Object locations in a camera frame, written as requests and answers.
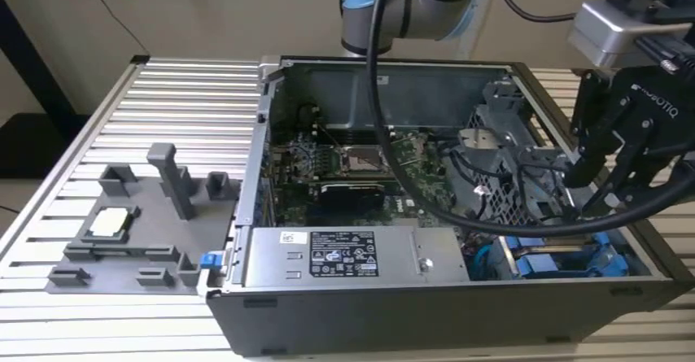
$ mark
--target gray stand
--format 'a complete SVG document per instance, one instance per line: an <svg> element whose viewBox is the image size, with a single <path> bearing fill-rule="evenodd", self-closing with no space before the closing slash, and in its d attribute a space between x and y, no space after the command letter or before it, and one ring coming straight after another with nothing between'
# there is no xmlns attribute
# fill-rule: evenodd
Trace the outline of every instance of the gray stand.
<svg viewBox="0 0 695 362"><path fill-rule="evenodd" d="M239 182L223 172L191 179L173 163L175 153L171 144L149 149L161 179L136 179L125 164L107 167L103 194L49 274L49 293L196 293L197 261L225 246ZM124 208L128 217L113 235L103 236L91 226L109 207Z"/></svg>

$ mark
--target blue latch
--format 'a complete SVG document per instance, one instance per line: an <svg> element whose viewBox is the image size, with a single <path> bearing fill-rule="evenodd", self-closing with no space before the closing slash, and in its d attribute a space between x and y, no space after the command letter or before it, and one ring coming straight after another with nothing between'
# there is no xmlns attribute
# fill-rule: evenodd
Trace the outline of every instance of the blue latch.
<svg viewBox="0 0 695 362"><path fill-rule="evenodd" d="M208 252L207 254L203 254L200 258L200 268L208 268L219 270L221 269L221 254L215 254Z"/></svg>

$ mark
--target screw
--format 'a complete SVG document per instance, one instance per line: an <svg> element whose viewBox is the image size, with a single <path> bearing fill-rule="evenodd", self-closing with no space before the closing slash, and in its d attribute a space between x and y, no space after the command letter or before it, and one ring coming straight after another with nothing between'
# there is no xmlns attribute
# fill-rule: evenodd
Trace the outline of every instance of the screw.
<svg viewBox="0 0 695 362"><path fill-rule="evenodd" d="M676 73L679 70L678 65L675 65L674 61L671 61L670 59L664 59L659 64L662 66L662 69L671 75Z"/></svg>

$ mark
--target sticker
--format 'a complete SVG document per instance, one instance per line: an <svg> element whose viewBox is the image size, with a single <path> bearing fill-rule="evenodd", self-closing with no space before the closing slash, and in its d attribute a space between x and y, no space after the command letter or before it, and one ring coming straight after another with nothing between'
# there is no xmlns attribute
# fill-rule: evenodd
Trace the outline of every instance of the sticker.
<svg viewBox="0 0 695 362"><path fill-rule="evenodd" d="M311 232L309 243L313 277L379 277L373 232Z"/></svg>
<svg viewBox="0 0 695 362"><path fill-rule="evenodd" d="M280 244L307 244L307 232L280 232Z"/></svg>
<svg viewBox="0 0 695 362"><path fill-rule="evenodd" d="M123 229L127 220L128 209L124 207L101 209L91 223L89 232L92 236L113 237Z"/></svg>

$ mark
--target white label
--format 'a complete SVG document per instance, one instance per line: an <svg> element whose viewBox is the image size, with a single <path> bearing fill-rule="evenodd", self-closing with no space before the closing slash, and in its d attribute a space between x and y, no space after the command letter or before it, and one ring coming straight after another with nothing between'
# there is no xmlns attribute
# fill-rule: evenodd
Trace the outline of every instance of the white label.
<svg viewBox="0 0 695 362"><path fill-rule="evenodd" d="M280 244L307 244L307 232L280 232Z"/></svg>
<svg viewBox="0 0 695 362"><path fill-rule="evenodd" d="M92 236L111 238L123 228L127 218L128 210L124 207L108 207L100 210L89 227Z"/></svg>

